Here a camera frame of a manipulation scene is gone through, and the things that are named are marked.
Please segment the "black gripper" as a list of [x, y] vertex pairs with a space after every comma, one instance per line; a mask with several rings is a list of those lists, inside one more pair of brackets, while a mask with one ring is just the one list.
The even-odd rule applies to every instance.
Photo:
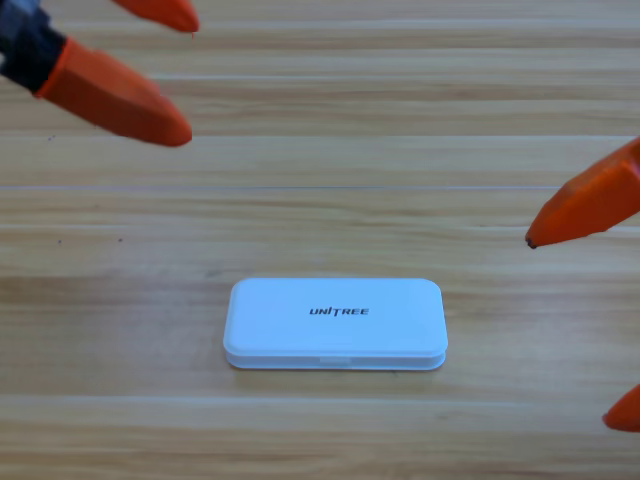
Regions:
[[[190, 0], [113, 0], [131, 14], [196, 33]], [[1, 75], [36, 97], [115, 135], [165, 147], [192, 140], [192, 127], [159, 87], [140, 73], [56, 31], [40, 1], [1, 2]]]

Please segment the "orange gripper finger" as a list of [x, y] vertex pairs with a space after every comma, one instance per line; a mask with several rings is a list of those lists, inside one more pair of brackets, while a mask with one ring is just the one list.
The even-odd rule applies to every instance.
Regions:
[[612, 430], [640, 430], [640, 385], [623, 395], [603, 416], [603, 423]]
[[541, 208], [525, 240], [532, 248], [609, 230], [639, 212], [639, 140], [566, 182]]

